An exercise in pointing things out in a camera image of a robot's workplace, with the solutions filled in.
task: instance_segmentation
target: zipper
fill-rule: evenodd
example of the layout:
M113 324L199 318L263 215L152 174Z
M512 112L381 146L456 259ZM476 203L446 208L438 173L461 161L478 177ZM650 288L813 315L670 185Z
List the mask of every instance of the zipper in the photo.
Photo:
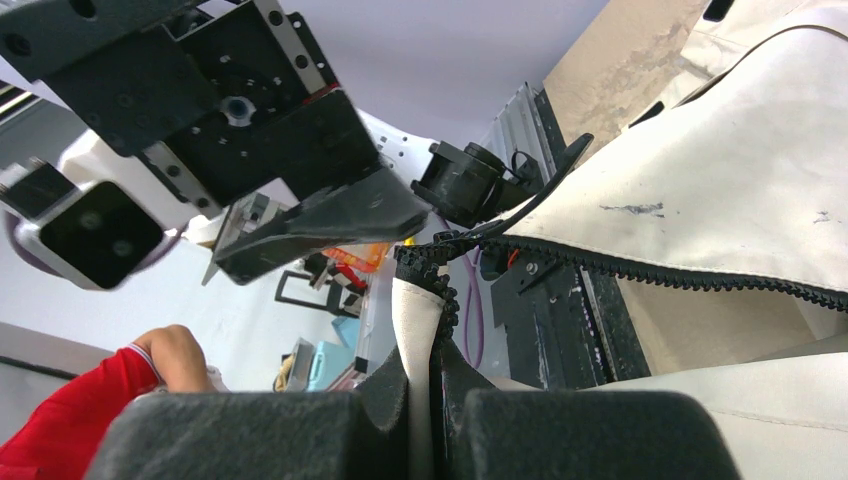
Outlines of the zipper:
M846 292L757 275L697 272L658 267L546 240L512 235L478 236L475 238L469 236L457 237L456 232L443 232L437 234L434 243L398 248L395 251L395 256L411 254L415 258L420 258L419 262L446 265L448 261L459 258L478 246L483 249L484 253L496 255L506 255L515 250L533 252L553 258L565 265L627 280L645 282L649 285L706 292L769 290L787 293L831 310L835 309L840 312L848 310L848 293Z

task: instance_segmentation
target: red sleeve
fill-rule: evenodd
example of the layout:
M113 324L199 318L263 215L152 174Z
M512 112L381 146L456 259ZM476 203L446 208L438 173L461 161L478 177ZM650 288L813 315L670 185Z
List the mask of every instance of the red sleeve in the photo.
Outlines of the red sleeve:
M118 350L35 409L26 425L0 447L0 473L37 471L30 478L82 478L112 420L158 384L144 350L136 345Z

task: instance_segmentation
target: person's arm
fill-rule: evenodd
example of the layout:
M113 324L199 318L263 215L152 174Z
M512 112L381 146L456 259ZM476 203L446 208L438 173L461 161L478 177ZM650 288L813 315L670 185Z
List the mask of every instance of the person's arm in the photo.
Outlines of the person's arm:
M151 330L133 344L142 348L171 393L214 392L206 358L191 331L182 325Z

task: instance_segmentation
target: white fabric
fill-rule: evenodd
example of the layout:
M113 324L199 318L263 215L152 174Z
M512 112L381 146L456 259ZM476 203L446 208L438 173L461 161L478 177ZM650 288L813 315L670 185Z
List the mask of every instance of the white fabric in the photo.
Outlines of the white fabric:
M845 8L816 21L848 31ZM611 142L507 234L846 291L846 79L843 36L780 33L698 100Z
M445 301L423 288L394 279L392 325L409 379L409 478L433 478L430 429L430 352Z
M848 477L848 353L705 368L601 390L670 390L701 403L743 478Z

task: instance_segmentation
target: zipper teeth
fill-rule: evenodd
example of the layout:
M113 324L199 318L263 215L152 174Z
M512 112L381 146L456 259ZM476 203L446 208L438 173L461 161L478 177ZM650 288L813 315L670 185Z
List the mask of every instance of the zipper teeth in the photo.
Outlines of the zipper teeth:
M544 240L523 237L500 236L482 242L484 249L519 249L554 257L569 265L605 273L618 278L636 280L648 284L662 285L683 290L730 291L769 290L788 293L803 300L838 311L848 310L848 294L833 290L776 280L754 275L690 272L666 267L656 267L632 260L623 260L608 255L587 252Z

